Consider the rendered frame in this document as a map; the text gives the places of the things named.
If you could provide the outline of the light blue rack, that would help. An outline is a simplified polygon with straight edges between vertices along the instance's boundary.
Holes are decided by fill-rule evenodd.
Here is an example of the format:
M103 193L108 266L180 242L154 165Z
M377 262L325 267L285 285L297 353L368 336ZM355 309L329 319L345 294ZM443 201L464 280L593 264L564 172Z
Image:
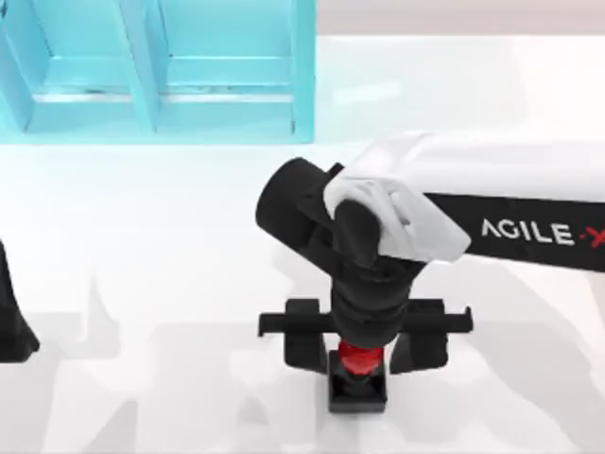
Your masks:
M297 144L318 0L0 0L0 144Z

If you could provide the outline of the red trophy with black base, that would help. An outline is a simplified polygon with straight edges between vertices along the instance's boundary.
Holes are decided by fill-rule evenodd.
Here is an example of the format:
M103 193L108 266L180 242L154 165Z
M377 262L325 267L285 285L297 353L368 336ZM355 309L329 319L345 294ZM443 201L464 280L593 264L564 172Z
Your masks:
M329 352L328 410L333 414L382 413L388 402L384 348L341 340Z

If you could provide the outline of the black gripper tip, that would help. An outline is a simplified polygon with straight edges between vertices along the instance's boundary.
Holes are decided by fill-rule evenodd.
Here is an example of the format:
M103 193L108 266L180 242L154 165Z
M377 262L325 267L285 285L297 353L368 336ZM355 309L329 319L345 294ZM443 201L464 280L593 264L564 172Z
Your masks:
M0 240L0 364L23 363L41 344L18 306L4 243Z

